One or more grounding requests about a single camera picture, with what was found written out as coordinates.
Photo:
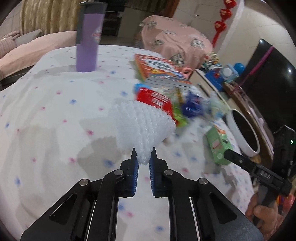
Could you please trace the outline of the person's right hand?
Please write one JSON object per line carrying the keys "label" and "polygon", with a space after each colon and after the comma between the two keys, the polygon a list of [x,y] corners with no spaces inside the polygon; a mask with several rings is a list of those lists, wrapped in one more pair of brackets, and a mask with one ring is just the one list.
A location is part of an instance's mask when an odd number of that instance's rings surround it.
{"label": "person's right hand", "polygon": [[257,228],[263,234],[264,240],[269,240],[282,224],[284,217],[278,213],[278,206],[274,203],[272,208],[259,205],[258,195],[254,194],[248,204],[245,216],[252,221],[254,217],[259,218],[262,223]]}

